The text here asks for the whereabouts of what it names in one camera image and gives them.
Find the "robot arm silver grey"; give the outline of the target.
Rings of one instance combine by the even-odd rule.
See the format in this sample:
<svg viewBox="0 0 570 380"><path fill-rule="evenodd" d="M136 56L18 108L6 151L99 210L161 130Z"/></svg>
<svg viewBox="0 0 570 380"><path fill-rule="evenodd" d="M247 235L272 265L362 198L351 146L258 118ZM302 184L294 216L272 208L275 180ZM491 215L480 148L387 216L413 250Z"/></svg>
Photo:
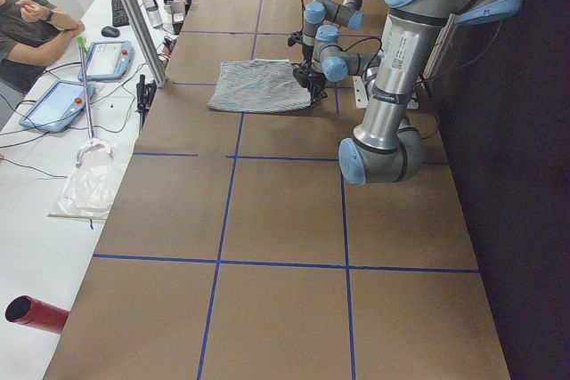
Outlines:
<svg viewBox="0 0 570 380"><path fill-rule="evenodd" d="M308 4L301 0L301 29L289 36L288 44L300 44L303 64L312 62L318 28L325 22L356 30L362 25L363 0L311 0Z"/></svg>
<svg viewBox="0 0 570 380"><path fill-rule="evenodd" d="M313 0L304 10L303 27L289 37L304 55L294 78L313 101L322 98L327 83L362 79L368 97L363 121L338 147L341 172L352 184L400 182L419 171L424 146L405 111L442 28L449 21L503 20L517 13L523 0L384 1L387 20L377 53L350 53L338 43L340 27L361 26L362 0Z"/></svg>

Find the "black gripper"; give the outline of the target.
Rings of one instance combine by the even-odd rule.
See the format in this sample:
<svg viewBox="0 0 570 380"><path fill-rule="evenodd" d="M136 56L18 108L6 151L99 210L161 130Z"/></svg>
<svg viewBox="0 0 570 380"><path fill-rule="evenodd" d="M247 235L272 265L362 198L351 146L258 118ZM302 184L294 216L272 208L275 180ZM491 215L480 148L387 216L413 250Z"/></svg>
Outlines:
<svg viewBox="0 0 570 380"><path fill-rule="evenodd" d="M313 70L308 64L295 65L293 77L310 93L312 104L317 104L327 97L325 92L326 77L321 72Z"/></svg>
<svg viewBox="0 0 570 380"><path fill-rule="evenodd" d="M302 30L290 33L288 38L288 47L292 47L295 44L300 44L302 46L304 63L311 64L314 52L314 36L308 36Z"/></svg>

